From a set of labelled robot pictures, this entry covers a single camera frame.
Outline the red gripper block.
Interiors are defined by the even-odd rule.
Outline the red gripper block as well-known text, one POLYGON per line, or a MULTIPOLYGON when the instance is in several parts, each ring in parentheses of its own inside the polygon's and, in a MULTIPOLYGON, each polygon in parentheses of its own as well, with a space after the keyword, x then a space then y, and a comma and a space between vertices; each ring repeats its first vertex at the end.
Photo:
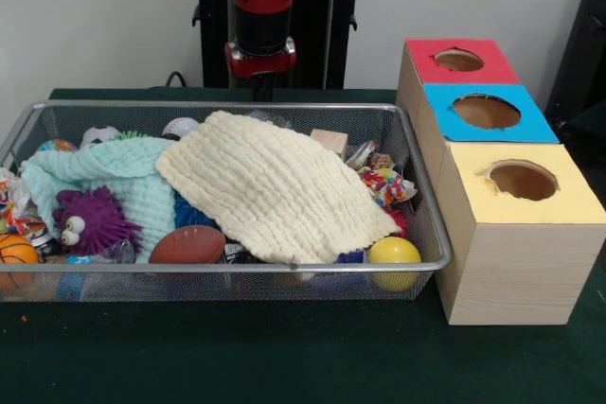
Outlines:
POLYGON ((271 56, 254 56, 241 51, 235 42, 224 46, 224 55, 229 74, 235 79, 252 79, 253 100, 272 101, 276 83, 275 74, 294 69, 296 49, 294 39, 288 37, 282 51, 271 56))

